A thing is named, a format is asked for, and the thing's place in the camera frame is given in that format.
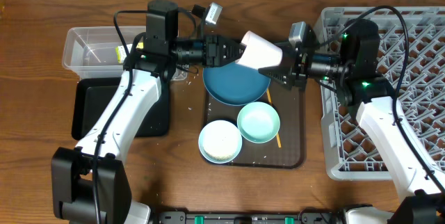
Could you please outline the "pink white cup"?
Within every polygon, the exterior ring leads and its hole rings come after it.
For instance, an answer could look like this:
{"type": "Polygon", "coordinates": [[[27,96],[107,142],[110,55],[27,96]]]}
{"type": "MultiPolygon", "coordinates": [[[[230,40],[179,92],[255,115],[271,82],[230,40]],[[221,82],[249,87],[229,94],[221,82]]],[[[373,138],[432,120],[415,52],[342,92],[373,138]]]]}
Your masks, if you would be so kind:
{"type": "Polygon", "coordinates": [[[245,50],[236,64],[258,70],[278,66],[282,62],[282,50],[261,36],[248,31],[241,41],[245,50]]]}

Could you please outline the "dark blue plate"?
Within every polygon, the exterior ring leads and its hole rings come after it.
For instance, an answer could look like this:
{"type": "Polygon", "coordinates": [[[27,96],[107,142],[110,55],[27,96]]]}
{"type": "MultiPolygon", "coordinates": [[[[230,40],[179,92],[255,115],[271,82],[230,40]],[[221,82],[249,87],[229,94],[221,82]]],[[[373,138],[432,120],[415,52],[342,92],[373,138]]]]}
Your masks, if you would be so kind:
{"type": "Polygon", "coordinates": [[[267,91],[270,78],[257,70],[230,63],[204,68],[203,82],[214,99],[230,106],[242,106],[258,100],[267,91]]]}

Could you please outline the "mint green bowl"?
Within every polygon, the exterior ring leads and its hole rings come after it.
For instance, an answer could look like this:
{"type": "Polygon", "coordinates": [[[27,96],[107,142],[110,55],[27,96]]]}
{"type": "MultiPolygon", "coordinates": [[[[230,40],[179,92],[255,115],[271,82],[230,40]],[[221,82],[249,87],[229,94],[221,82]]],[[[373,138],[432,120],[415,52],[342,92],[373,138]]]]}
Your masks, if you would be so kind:
{"type": "Polygon", "coordinates": [[[237,127],[242,137],[251,143],[263,144],[274,139],[268,114],[269,104],[252,102],[245,105],[238,113],[237,127]]]}

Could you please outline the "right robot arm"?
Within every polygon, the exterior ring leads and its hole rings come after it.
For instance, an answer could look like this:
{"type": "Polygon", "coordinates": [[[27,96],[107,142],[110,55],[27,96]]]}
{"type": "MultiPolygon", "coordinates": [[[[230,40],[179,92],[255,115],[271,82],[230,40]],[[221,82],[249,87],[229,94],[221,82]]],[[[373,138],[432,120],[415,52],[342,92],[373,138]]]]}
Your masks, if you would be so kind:
{"type": "Polygon", "coordinates": [[[336,36],[338,55],[318,52],[322,44],[310,26],[293,27],[297,35],[277,44],[281,63],[259,73],[286,88],[304,88],[308,79],[334,83],[337,99],[373,142],[400,200],[394,213],[371,205],[345,207],[336,223],[443,223],[444,172],[407,121],[398,90],[377,71],[378,25],[368,19],[347,22],[336,36]]]}

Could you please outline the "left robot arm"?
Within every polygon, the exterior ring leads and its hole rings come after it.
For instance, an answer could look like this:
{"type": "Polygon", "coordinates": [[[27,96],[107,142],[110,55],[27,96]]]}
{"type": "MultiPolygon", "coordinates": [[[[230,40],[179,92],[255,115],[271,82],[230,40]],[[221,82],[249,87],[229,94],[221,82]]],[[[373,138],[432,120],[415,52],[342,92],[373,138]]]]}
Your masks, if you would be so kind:
{"type": "Polygon", "coordinates": [[[194,6],[192,34],[178,36],[176,3],[153,0],[143,14],[146,29],[125,45],[123,73],[114,96],[76,147],[56,150],[51,159],[54,216],[71,223],[148,223],[150,208],[133,199],[124,164],[149,110],[180,65],[222,67],[238,60],[245,45],[204,26],[218,8],[194,6]]]}

